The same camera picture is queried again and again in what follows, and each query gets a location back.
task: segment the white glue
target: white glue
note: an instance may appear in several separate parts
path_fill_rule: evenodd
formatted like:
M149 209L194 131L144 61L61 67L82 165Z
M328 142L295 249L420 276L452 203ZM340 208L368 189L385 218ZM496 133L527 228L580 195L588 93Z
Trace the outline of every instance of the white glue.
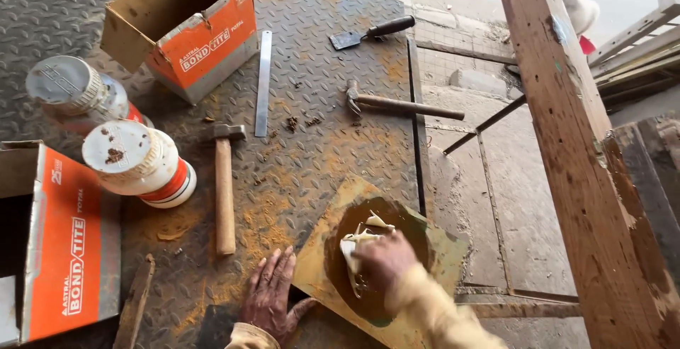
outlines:
M60 128L82 136L108 120L130 119L154 127L128 101L125 88L80 58L55 56L29 71L26 90Z
M196 188L196 171L166 133L131 120L110 120L83 142L83 160L102 187L157 208L182 204Z

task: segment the metal ruler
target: metal ruler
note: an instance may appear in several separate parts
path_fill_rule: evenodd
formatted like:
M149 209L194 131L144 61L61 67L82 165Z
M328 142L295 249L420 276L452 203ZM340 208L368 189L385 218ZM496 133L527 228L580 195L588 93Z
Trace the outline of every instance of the metal ruler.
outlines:
M269 106L269 67L271 65L271 31L262 32L260 47L260 75L257 86L255 109L255 136L267 136L267 112Z

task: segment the brown adhesive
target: brown adhesive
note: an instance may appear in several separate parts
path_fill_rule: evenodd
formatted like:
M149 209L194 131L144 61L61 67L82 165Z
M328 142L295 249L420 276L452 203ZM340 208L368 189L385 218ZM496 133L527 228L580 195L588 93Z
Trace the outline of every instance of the brown adhesive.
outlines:
M359 274L368 285L369 290L361 293L361 299L356 298L347 274L347 261L340 250L340 240L346 234L354 233L356 227L371 216L371 210L385 223L394 225L397 230L404 233L415 250L415 256L426 269L431 267L430 261L434 255L431 253L432 248L425 233L426 225L412 217L402 205L381 197L368 199L357 206L349 207L340 223L330 232L324 245L326 276L347 306L357 315L376 327L386 327L394 320L394 317L385 310L385 293L374 291L369 276L360 271ZM388 233L387 229L380 227L368 226L368 228L371 232L379 235Z

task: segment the orange cardboard box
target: orange cardboard box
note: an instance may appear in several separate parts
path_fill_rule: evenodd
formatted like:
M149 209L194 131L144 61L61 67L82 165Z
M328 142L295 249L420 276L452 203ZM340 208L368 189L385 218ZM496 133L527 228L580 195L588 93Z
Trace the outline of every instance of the orange cardboard box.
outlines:
M41 141L1 147L0 346L118 314L120 196Z
M113 0L101 48L196 104L258 50L253 0Z

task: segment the white lid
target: white lid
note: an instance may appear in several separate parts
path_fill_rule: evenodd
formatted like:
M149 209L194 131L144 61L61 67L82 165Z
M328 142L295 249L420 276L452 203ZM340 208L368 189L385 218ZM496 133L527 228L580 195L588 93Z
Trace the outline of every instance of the white lid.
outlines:
M94 128L83 142L85 163L100 176L142 178L160 161L160 138L133 120L110 120Z
M94 106L103 84L99 73L80 58L46 58L26 77L29 95L58 108L64 114L78 114Z

